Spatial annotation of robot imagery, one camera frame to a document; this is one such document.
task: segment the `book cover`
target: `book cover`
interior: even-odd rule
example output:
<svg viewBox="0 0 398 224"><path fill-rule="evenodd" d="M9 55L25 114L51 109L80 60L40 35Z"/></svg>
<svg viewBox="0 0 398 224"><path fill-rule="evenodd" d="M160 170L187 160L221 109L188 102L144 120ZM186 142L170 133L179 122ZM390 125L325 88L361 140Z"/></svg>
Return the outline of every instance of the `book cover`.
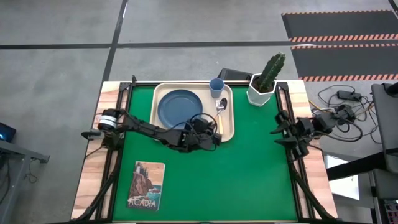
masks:
<svg viewBox="0 0 398 224"><path fill-rule="evenodd" d="M136 161L127 207L158 211L162 195L165 164Z"/></svg>

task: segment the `blue plate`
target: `blue plate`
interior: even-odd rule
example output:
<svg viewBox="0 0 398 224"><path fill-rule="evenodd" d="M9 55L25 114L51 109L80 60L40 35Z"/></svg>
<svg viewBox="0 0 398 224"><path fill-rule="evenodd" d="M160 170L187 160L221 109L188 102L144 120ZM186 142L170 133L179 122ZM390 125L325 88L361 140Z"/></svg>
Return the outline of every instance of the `blue plate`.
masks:
<svg viewBox="0 0 398 224"><path fill-rule="evenodd" d="M157 115L166 128L187 121L193 115L202 113L203 105L199 97L188 90L174 90L163 96L157 106ZM185 124L178 125L183 129Z"/></svg>

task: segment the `concrete floor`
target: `concrete floor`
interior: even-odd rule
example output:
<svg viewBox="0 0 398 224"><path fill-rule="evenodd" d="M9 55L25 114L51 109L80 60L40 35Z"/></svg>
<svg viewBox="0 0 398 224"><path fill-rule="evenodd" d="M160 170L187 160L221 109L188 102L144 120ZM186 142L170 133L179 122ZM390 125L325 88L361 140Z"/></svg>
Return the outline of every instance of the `concrete floor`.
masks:
<svg viewBox="0 0 398 224"><path fill-rule="evenodd" d="M111 43L120 6L121 0L0 0L0 45ZM287 40L283 12L369 9L391 7L387 0L129 1L119 42ZM16 144L51 154L47 165L32 164L39 181L26 183L11 223L69 219L87 145L80 133L91 126L108 52L0 50L0 121L18 130ZM290 49L282 46L118 49L109 79L208 80L223 67L257 73L277 52L287 55L279 78L297 79ZM316 93L332 84L306 83L308 97L320 104ZM372 82L345 84L367 94ZM370 120L359 125L372 128ZM321 144L358 157L381 150L370 138ZM337 207L344 220L368 213Z"/></svg>

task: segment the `green tabletop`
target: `green tabletop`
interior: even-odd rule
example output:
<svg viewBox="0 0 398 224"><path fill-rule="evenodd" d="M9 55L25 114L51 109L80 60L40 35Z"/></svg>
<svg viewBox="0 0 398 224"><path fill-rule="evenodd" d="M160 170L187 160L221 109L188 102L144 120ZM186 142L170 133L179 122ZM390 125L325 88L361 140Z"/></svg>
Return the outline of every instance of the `green tabletop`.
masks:
<svg viewBox="0 0 398 224"><path fill-rule="evenodd" d="M149 121L155 87L135 87L130 113ZM271 135L276 97L250 105L247 87L232 86L235 134L214 152L182 154L137 133L127 133L114 221L296 221L285 150ZM158 211L127 208L135 161L163 162Z"/></svg>

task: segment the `white hexagonal pot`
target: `white hexagonal pot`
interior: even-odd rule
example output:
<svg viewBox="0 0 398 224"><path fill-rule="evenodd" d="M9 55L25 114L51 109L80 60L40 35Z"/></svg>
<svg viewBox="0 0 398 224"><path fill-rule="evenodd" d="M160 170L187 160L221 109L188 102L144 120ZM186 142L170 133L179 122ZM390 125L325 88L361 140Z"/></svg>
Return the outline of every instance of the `white hexagonal pot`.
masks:
<svg viewBox="0 0 398 224"><path fill-rule="evenodd" d="M249 88L248 91L246 92L247 96L248 96L248 100L249 103L252 105L256 105L256 106L263 106L265 103L267 103L267 101L269 100L269 98L272 96L272 94L274 94L275 92L275 88L276 88L276 80L274 82L274 87L272 89L272 91L268 92L268 93L259 93L255 88L253 88L253 86L251 85L251 83L253 82L253 80L259 76L261 74L254 74L251 77L250 80L250 84L249 84Z"/></svg>

